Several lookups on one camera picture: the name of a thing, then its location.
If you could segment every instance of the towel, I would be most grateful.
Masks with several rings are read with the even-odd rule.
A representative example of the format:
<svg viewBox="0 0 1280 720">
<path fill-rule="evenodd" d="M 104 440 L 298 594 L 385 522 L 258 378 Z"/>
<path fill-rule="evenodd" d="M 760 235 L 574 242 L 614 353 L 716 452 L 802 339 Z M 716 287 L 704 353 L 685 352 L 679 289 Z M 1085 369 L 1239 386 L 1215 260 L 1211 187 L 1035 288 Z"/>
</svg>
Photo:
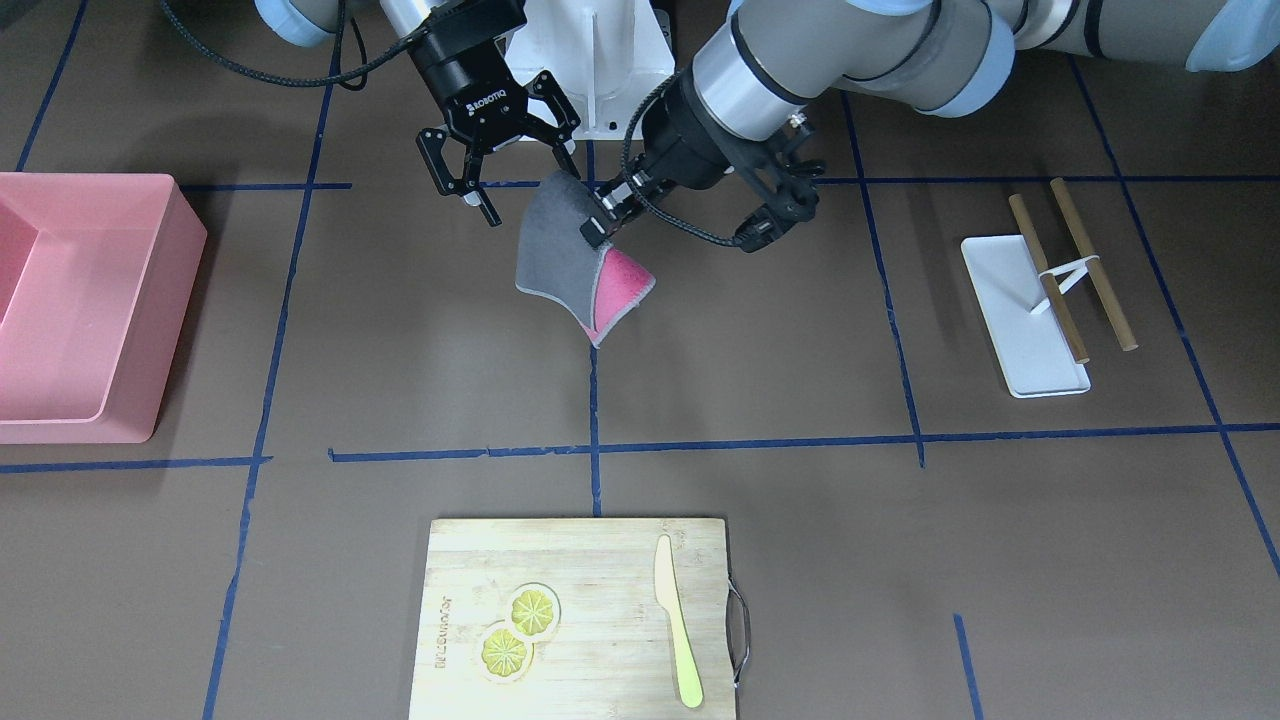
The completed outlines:
<svg viewBox="0 0 1280 720">
<path fill-rule="evenodd" d="M 613 325 L 653 290 L 653 275 L 613 243 L 591 247 L 579 228 L 591 191 L 557 170 L 543 181 L 520 224 L 516 288 L 558 302 L 600 347 Z"/>
</svg>

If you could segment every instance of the wooden dowel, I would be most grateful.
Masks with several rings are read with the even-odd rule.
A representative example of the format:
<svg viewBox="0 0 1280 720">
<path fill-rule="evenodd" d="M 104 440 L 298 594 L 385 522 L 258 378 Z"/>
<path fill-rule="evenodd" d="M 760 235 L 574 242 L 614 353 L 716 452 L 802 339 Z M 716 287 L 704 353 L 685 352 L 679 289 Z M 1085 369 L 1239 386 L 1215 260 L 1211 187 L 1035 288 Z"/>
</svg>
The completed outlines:
<svg viewBox="0 0 1280 720">
<path fill-rule="evenodd" d="M 1048 184 L 1053 188 L 1053 197 L 1057 199 L 1057 206 L 1062 210 L 1066 227 L 1071 231 L 1071 237 L 1075 238 L 1075 247 L 1079 249 L 1080 256 L 1097 255 L 1097 250 L 1093 249 L 1093 241 L 1084 229 L 1084 220 L 1080 218 L 1080 211 L 1075 209 L 1071 193 L 1066 190 L 1066 181 L 1053 178 Z M 1098 299 L 1102 300 L 1102 309 L 1106 310 L 1107 319 L 1111 320 L 1111 329 L 1116 333 L 1120 348 L 1126 352 L 1134 350 L 1138 347 L 1138 340 L 1133 334 L 1133 328 L 1129 327 L 1129 319 L 1125 318 L 1124 310 L 1120 309 L 1120 299 L 1116 297 L 1116 291 L 1111 287 L 1111 278 L 1107 277 L 1107 272 L 1102 268 L 1102 261 L 1093 258 L 1087 265 L 1089 268 L 1089 277 L 1093 278 L 1093 288 L 1098 291 Z"/>
<path fill-rule="evenodd" d="M 1023 233 L 1023 238 L 1027 241 L 1027 250 L 1032 254 L 1032 261 L 1036 264 L 1036 272 L 1044 273 L 1044 270 L 1048 270 L 1048 259 L 1044 258 L 1044 249 L 1041 247 L 1039 237 L 1036 234 L 1036 227 L 1032 225 L 1032 215 L 1027 211 L 1027 204 L 1023 202 L 1023 196 L 1014 195 L 1010 197 L 1009 206 L 1014 210 L 1014 219 L 1018 220 L 1018 229 Z M 1078 365 L 1088 363 L 1089 352 L 1084 348 L 1084 338 L 1080 337 L 1080 329 L 1075 327 L 1071 311 L 1066 307 L 1066 299 L 1062 297 L 1062 291 L 1057 287 L 1057 278 L 1052 274 L 1041 274 L 1039 281 L 1041 287 L 1044 288 L 1044 296 L 1048 297 L 1050 309 L 1053 310 L 1053 315 L 1057 318 L 1057 324 L 1062 328 L 1062 337 L 1066 338 L 1066 345 L 1071 348 L 1071 357 L 1075 359 Z"/>
</svg>

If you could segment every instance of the knife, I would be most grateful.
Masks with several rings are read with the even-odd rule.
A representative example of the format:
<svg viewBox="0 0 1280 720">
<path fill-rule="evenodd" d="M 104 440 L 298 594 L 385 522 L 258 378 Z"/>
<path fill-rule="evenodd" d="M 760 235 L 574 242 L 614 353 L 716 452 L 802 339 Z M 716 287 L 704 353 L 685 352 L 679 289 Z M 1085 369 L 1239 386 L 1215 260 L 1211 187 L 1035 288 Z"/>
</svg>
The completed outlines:
<svg viewBox="0 0 1280 720">
<path fill-rule="evenodd" d="M 685 614 L 680 609 L 676 565 L 671 557 L 671 536 L 658 537 L 658 551 L 653 556 L 653 592 L 658 596 L 658 605 L 667 611 L 667 618 L 671 620 L 671 644 L 676 648 L 680 702 L 684 702 L 685 707 L 698 707 L 703 703 L 703 682 L 698 678 L 694 648 L 689 644 Z"/>
</svg>

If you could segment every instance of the pink bin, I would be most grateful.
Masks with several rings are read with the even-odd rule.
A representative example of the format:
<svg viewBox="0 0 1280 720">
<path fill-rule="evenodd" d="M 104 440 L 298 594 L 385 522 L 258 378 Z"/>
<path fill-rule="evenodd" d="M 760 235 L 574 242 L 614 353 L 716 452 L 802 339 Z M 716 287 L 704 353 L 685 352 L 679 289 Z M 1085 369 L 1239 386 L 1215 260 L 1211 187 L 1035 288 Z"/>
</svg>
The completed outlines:
<svg viewBox="0 0 1280 720">
<path fill-rule="evenodd" d="M 151 437 L 205 236 L 169 176 L 0 173 L 0 443 Z"/>
</svg>

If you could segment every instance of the cutting board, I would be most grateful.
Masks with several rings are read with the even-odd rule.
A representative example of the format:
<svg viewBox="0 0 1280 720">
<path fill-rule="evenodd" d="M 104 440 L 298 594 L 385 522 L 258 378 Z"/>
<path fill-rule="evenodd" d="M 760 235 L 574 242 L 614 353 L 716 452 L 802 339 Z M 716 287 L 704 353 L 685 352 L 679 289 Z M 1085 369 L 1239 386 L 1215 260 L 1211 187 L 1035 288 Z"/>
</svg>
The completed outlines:
<svg viewBox="0 0 1280 720">
<path fill-rule="evenodd" d="M 705 696 L 696 708 L 680 702 L 667 612 L 654 596 L 662 534 Z M 518 680 L 495 683 L 480 661 L 481 634 L 525 583 L 556 591 L 559 626 L 535 644 Z M 727 598 L 723 520 L 435 520 L 410 720 L 733 720 Z"/>
</svg>

